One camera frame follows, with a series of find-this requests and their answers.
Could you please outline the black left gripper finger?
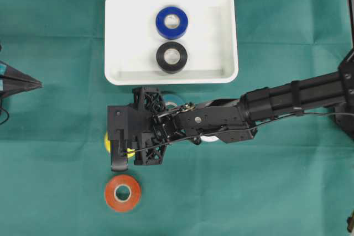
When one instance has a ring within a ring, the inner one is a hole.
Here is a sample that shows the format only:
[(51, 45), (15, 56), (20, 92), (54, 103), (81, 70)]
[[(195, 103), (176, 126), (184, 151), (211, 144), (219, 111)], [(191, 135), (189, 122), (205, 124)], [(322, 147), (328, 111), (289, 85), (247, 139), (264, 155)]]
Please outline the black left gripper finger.
[(1, 84), (1, 99), (18, 93), (36, 90), (38, 88), (42, 88), (41, 83), (3, 82)]
[(41, 84), (39, 80), (11, 67), (3, 61), (1, 61), (1, 77), (11, 80)]

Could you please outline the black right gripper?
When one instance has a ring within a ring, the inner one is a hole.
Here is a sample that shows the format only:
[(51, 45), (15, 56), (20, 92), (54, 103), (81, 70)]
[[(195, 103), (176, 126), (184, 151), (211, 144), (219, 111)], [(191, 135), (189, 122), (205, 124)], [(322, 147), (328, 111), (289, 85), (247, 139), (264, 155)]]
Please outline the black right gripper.
[(107, 137), (110, 141), (111, 170), (128, 169), (128, 149), (134, 150), (134, 164), (160, 165), (166, 145), (162, 132), (154, 132), (152, 116), (166, 110), (158, 88), (138, 87), (132, 90), (133, 103), (107, 107)]

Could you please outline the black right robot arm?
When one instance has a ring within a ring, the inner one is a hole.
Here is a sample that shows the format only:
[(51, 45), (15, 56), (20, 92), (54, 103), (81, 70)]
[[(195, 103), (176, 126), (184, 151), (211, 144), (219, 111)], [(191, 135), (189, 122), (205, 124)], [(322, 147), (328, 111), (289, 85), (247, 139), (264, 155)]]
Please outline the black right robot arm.
[(168, 145), (203, 136), (224, 143), (253, 139), (260, 125), (282, 118), (310, 115), (315, 108), (333, 108), (336, 124), (353, 135), (353, 52), (337, 72), (248, 92), (239, 99), (217, 99), (167, 108), (157, 88), (133, 90), (133, 103), (107, 108), (111, 170), (124, 171), (128, 154), (135, 165), (160, 165)]

